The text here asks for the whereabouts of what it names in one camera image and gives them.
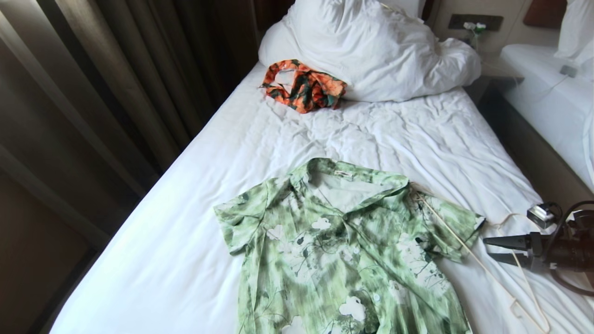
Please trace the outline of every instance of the nightstand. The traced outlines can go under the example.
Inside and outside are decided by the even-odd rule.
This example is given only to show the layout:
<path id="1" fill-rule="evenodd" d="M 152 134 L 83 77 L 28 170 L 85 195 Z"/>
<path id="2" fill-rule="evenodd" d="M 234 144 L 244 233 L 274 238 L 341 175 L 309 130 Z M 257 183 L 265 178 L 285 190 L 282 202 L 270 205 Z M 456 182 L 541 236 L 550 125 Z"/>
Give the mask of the nightstand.
<path id="1" fill-rule="evenodd" d="M 480 53 L 480 56 L 481 76 L 470 86 L 464 87 L 464 90 L 468 93 L 475 105 L 479 104 L 491 82 L 519 84 L 524 80 L 521 74 L 509 66 L 503 59 L 499 58 L 499 52 Z"/>

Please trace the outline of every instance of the white bedding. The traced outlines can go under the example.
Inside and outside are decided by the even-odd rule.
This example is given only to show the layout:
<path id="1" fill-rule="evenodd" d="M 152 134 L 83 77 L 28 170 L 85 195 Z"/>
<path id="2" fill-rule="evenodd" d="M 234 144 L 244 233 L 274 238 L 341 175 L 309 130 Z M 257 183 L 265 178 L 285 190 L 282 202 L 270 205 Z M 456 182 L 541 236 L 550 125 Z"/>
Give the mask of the white bedding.
<path id="1" fill-rule="evenodd" d="M 555 51 L 522 44 L 504 47 L 501 58 L 525 77 L 504 96 L 594 191 L 594 89 L 585 77 L 561 74 L 561 67 L 568 63 L 555 58 Z"/>
<path id="2" fill-rule="evenodd" d="M 492 222 L 540 200 L 462 89 L 300 115 L 264 98 L 257 89 L 264 72 L 256 65 L 142 200 L 70 296 L 53 334 L 234 333 L 243 258 L 228 255 L 212 207 L 313 157 L 400 172 Z M 503 227 L 534 230 L 522 219 Z M 519 269 L 490 260 L 480 241 L 473 249 L 538 319 Z M 474 260 L 439 265 L 476 333 L 538 333 L 514 316 L 511 299 Z M 548 275 L 527 276 L 552 333 L 594 333 L 591 301 Z"/>

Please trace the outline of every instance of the wall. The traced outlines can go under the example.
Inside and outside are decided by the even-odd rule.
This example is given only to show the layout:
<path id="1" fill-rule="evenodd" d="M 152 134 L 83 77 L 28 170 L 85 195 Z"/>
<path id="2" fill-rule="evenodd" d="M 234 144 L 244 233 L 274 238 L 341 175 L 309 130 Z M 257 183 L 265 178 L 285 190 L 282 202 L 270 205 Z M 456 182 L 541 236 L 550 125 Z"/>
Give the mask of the wall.
<path id="1" fill-rule="evenodd" d="M 508 44 L 524 43 L 556 46 L 559 31 L 525 26 L 522 22 L 532 0 L 441 0 L 435 21 L 430 25 L 437 37 L 463 38 L 465 30 L 447 28 L 452 14 L 480 14 L 503 16 L 499 31 L 486 31 L 480 39 L 480 52 L 499 52 Z"/>
<path id="2" fill-rule="evenodd" d="M 80 235 L 0 171 L 0 333 L 27 333 L 86 251 Z"/>

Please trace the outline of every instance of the white pillow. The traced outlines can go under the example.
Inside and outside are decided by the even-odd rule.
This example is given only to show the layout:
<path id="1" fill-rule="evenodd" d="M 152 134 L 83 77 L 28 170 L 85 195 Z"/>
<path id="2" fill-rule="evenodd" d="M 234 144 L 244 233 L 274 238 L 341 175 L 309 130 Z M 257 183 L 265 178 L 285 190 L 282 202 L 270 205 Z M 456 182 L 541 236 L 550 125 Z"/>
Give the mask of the white pillow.
<path id="1" fill-rule="evenodd" d="M 377 0 L 296 0 L 264 36 L 260 61 L 298 59 L 349 85 L 345 98 L 404 101 L 470 84 L 476 52 L 459 40 L 438 43 L 418 19 Z"/>
<path id="2" fill-rule="evenodd" d="M 389 7 L 400 7 L 410 17 L 421 17 L 423 8 L 425 8 L 425 0 L 379 0 L 381 3 Z"/>
<path id="3" fill-rule="evenodd" d="M 567 11 L 561 25 L 558 58 L 564 58 L 581 65 L 593 54 L 594 1 L 567 0 Z"/>

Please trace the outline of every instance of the mattress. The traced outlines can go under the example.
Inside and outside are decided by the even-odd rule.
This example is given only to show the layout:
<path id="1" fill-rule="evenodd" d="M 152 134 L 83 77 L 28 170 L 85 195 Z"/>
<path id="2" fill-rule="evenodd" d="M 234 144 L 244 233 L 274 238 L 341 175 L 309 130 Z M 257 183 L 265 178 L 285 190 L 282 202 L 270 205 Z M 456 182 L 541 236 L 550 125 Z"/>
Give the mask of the mattress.
<path id="1" fill-rule="evenodd" d="M 566 77 L 555 48 L 508 45 L 501 58 L 524 76 L 504 97 L 594 191 L 592 106 L 594 89 L 585 77 Z"/>
<path id="2" fill-rule="evenodd" d="M 228 254 L 212 207 L 314 157 L 404 174 L 491 222 L 540 201 L 462 89 L 301 115 L 258 89 L 265 71 L 254 67 L 132 212 L 51 333 L 235 333 L 243 257 Z M 508 235 L 536 230 L 524 219 L 502 227 Z M 480 241 L 473 250 L 540 319 L 519 268 L 492 261 Z M 539 333 L 473 259 L 438 266 L 476 333 Z M 549 275 L 527 276 L 553 332 L 594 332 L 591 301 Z M 569 279 L 587 285 L 584 275 Z"/>

